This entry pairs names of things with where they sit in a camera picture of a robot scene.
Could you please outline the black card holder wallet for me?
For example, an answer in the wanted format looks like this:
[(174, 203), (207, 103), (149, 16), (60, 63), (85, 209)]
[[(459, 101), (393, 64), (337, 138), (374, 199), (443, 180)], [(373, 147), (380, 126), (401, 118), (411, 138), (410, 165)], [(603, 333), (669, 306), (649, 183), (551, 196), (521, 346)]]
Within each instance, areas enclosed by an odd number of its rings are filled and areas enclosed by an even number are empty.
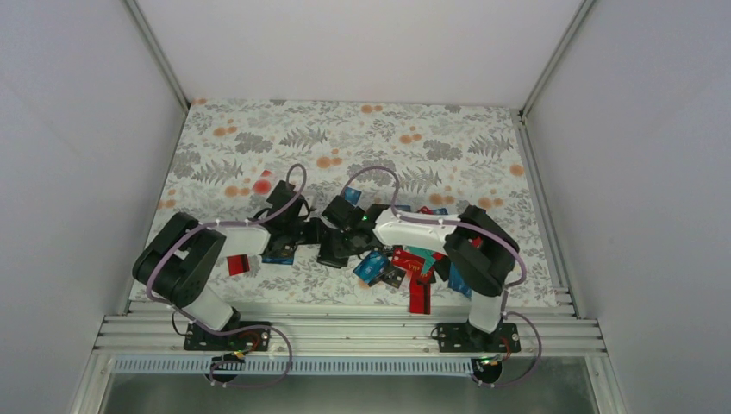
[(355, 256), (345, 235), (337, 229), (327, 229), (321, 238), (316, 262), (326, 267), (343, 268)]

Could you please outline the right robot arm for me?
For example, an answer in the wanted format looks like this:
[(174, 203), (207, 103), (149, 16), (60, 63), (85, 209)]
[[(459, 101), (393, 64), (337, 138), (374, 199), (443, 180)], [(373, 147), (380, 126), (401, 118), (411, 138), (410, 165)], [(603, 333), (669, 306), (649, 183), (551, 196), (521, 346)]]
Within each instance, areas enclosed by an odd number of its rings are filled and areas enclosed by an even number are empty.
[(515, 267), (522, 273), (526, 267), (517, 242), (485, 210), (470, 205), (459, 215), (429, 215), (388, 204), (364, 210), (337, 196), (322, 218), (334, 226), (328, 241), (338, 258), (396, 245), (445, 255), (472, 290), (469, 344), (487, 351), (498, 343), (508, 276)]

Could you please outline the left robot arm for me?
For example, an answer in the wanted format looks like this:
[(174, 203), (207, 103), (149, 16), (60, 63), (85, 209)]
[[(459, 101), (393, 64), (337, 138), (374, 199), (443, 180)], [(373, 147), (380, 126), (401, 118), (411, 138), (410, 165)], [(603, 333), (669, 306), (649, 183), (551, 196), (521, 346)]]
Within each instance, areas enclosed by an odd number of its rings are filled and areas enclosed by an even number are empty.
[(241, 221), (200, 223), (186, 212), (176, 213), (132, 268), (152, 301), (180, 311), (219, 349), (233, 347), (241, 329), (239, 312), (208, 286), (219, 258), (272, 258), (319, 244), (327, 234), (321, 219), (302, 213), (309, 206), (294, 185), (279, 181), (267, 201), (267, 212)]

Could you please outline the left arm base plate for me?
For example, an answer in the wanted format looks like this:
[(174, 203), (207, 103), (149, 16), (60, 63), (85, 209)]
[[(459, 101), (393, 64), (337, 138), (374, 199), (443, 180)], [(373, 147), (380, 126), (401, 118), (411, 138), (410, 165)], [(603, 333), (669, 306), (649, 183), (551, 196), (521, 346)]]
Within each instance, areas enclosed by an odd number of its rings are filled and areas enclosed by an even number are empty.
[(183, 349), (186, 351), (238, 352), (266, 351), (271, 339), (271, 324), (242, 321), (232, 335), (214, 335), (199, 325), (191, 323), (185, 333)]

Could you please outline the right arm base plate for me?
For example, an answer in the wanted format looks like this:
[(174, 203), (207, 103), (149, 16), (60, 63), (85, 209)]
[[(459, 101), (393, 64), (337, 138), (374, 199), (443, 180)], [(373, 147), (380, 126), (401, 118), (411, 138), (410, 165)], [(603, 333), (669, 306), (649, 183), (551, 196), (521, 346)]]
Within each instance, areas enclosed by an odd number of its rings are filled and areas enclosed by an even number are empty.
[(438, 323), (430, 337), (442, 353), (516, 353), (522, 350), (515, 323), (499, 323), (485, 333), (469, 323)]

